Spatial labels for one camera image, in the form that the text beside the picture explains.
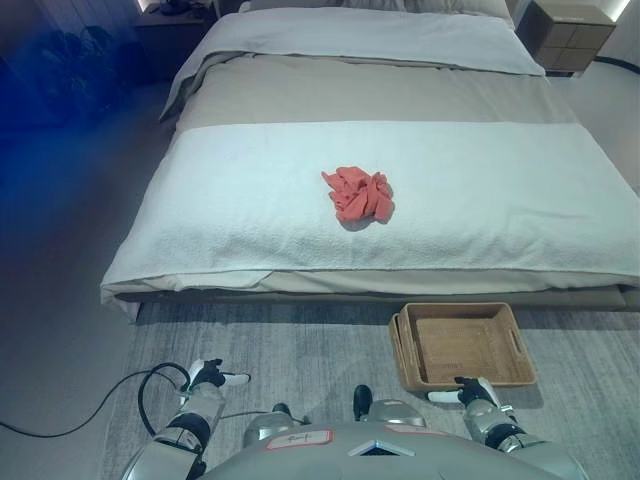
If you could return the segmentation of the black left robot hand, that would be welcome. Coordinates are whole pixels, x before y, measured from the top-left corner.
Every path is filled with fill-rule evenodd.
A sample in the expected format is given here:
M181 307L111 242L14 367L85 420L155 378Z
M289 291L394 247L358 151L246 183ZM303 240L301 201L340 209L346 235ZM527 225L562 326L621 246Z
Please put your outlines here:
M221 359L195 360L189 369L190 383L187 392L191 393L197 385L209 383L216 387L241 386L251 381L247 373L231 373L220 370Z

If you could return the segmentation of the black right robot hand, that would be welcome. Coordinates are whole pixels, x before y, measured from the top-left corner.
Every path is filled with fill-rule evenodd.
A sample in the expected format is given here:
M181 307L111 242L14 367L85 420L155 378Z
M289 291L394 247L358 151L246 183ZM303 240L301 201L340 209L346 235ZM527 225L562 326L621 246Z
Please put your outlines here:
M428 392L427 400L432 403L461 403L465 407L474 400L486 400L495 407L501 406L495 390L486 378L456 376L454 382L456 385L454 390Z

